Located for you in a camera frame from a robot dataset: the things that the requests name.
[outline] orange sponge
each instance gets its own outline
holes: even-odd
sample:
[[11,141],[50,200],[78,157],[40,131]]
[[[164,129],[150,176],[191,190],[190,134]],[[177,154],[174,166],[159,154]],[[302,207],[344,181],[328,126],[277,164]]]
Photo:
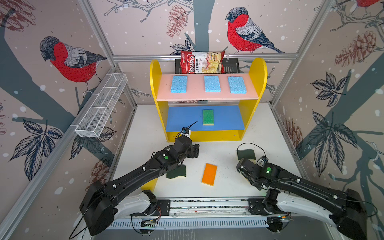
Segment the orange sponge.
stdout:
[[217,166],[207,163],[205,165],[202,183],[213,186],[216,177]]

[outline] white wire mesh basket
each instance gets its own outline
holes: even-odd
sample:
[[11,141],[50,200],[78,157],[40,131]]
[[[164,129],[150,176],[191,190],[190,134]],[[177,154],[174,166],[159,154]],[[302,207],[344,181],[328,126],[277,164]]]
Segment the white wire mesh basket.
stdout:
[[75,130],[80,137],[100,136],[126,84],[125,74],[111,74]]

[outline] gray floor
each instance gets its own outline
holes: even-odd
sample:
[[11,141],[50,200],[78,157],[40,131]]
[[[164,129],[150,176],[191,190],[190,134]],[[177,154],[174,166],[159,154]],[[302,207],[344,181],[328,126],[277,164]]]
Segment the gray floor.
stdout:
[[328,240],[332,239],[324,223],[308,218],[295,217],[279,235],[266,228],[212,228],[190,230],[155,230],[142,236],[134,230],[105,230],[92,240]]

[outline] blue shelf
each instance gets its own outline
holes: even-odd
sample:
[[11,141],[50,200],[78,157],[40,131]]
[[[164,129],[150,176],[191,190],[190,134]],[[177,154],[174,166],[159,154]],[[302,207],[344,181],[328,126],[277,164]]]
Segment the blue shelf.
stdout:
[[[214,111],[213,126],[203,125],[203,110]],[[202,106],[202,107],[170,107],[168,109],[167,132],[180,132],[196,122],[191,131],[226,131],[244,130],[243,119],[238,106]]]

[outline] blue sponge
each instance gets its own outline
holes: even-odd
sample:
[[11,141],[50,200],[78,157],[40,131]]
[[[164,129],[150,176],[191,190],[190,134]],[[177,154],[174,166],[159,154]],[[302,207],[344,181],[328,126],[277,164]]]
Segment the blue sponge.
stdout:
[[247,93],[243,77],[228,77],[231,93]]
[[220,81],[218,76],[204,76],[205,92],[219,93],[221,92]]
[[186,93],[187,92],[187,76],[173,76],[171,93]]

